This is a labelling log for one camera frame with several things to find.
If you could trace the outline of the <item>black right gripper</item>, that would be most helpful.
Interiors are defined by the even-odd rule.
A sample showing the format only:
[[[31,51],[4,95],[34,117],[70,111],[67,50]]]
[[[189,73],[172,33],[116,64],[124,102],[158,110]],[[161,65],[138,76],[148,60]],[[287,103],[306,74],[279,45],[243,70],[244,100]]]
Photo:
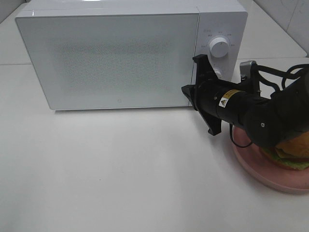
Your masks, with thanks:
[[[228,109],[230,99],[238,94],[237,85],[219,80],[207,55],[197,55],[193,61],[197,66],[196,82],[181,90],[206,122],[208,133],[217,135],[222,132],[222,120],[235,121],[237,118],[237,113]]]

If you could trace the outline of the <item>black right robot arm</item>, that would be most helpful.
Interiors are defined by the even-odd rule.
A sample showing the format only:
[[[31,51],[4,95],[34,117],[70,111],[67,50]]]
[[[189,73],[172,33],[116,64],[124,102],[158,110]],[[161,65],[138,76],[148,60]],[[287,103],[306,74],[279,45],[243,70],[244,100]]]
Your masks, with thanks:
[[[258,65],[240,64],[241,81],[216,75],[207,55],[193,58],[196,82],[182,87],[199,112],[209,134],[221,132],[221,122],[243,129],[251,143],[273,147],[309,130],[309,66],[300,64],[283,72]]]

